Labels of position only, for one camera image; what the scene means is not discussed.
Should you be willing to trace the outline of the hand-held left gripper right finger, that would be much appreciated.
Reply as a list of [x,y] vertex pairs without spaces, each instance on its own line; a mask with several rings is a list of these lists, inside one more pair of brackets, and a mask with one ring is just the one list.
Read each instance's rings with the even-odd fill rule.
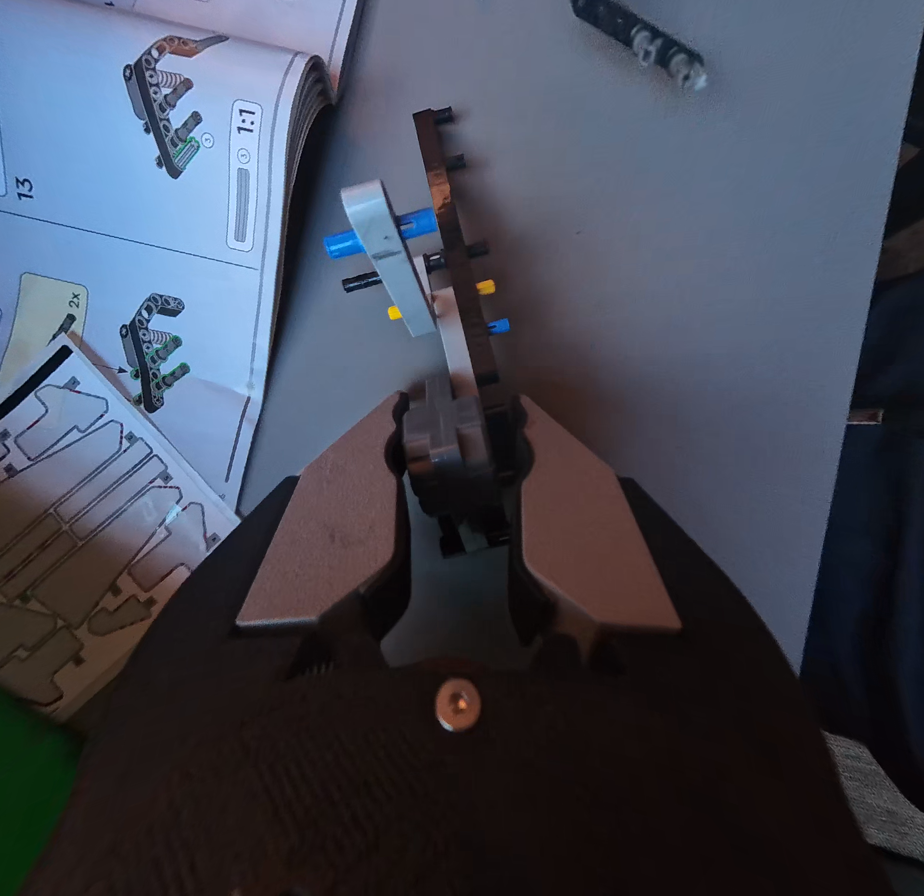
[[618,476],[533,400],[518,398],[507,599],[517,639],[677,636],[683,629]]

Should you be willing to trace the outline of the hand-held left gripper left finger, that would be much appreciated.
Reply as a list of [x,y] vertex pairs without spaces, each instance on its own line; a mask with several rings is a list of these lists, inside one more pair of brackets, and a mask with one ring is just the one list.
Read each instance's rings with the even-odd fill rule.
[[410,600],[405,392],[388,395],[301,471],[245,601],[244,630],[318,625],[345,599],[389,631]]

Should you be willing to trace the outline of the long black lego beam assembly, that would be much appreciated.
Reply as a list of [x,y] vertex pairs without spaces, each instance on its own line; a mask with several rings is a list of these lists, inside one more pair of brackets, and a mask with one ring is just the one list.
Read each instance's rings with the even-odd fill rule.
[[511,399],[500,380],[491,338],[509,329],[489,322],[488,295],[472,260],[485,243],[467,243],[451,175],[467,165],[445,153],[442,129],[455,122],[452,107],[413,114],[432,204],[397,215],[380,180],[341,190],[351,230],[325,238],[332,259],[364,255],[372,271],[343,281],[346,292],[383,286],[391,318],[413,337],[437,333],[446,371],[423,383],[401,421],[402,451],[421,509],[437,520],[445,556],[506,545],[512,526],[504,492],[515,477]]

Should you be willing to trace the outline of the bent black lego frame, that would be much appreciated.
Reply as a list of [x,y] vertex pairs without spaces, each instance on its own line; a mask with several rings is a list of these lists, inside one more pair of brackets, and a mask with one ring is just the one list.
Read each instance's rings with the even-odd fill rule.
[[625,47],[643,68],[657,68],[684,91],[708,84],[702,55],[618,0],[569,0],[574,16]]

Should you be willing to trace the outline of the lego sticker sheet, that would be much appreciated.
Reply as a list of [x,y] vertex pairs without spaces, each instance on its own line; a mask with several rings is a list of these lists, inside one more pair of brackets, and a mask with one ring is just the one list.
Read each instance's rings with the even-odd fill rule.
[[55,721],[239,518],[61,333],[2,389],[1,683]]

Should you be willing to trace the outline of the lego instruction booklet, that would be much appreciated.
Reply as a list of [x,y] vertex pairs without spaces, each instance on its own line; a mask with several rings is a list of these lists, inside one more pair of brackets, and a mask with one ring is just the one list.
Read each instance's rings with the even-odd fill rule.
[[236,509],[364,0],[1,0],[2,380],[42,322]]

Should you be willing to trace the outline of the person's dark blue pants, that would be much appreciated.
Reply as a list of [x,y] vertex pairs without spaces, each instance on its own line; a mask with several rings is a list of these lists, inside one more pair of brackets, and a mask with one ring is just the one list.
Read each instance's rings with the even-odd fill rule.
[[877,282],[801,665],[826,728],[922,799],[922,269]]

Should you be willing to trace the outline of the green plate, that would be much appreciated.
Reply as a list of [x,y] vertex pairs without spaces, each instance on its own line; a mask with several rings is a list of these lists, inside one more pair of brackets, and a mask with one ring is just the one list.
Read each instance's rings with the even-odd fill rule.
[[16,895],[70,796],[83,740],[1,693],[1,893]]

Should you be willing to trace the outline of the grey fabric seat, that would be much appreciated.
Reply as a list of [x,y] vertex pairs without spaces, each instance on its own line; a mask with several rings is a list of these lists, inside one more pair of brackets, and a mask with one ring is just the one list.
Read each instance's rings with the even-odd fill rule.
[[827,731],[822,735],[867,843],[922,867],[922,811],[898,790],[863,744]]

